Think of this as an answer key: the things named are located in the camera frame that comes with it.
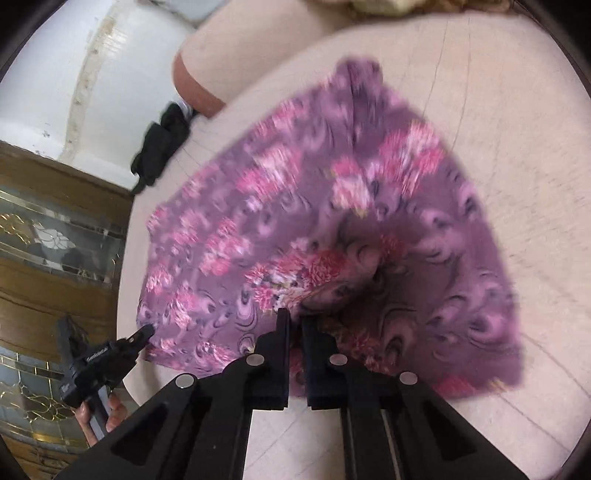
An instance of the purple fabric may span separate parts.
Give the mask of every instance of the purple fabric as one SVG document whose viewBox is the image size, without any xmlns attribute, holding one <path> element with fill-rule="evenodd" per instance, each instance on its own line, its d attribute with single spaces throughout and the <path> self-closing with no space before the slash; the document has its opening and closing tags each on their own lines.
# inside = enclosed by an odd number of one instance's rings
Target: purple fabric
<svg viewBox="0 0 591 480">
<path fill-rule="evenodd" d="M 370 369 L 412 370 L 448 398 L 520 381 L 515 300 L 482 205 L 373 61 L 344 60 L 283 102 L 148 229 L 137 323 L 156 327 L 150 361 L 218 373 L 286 307 L 295 322 L 320 314 Z"/>
</svg>

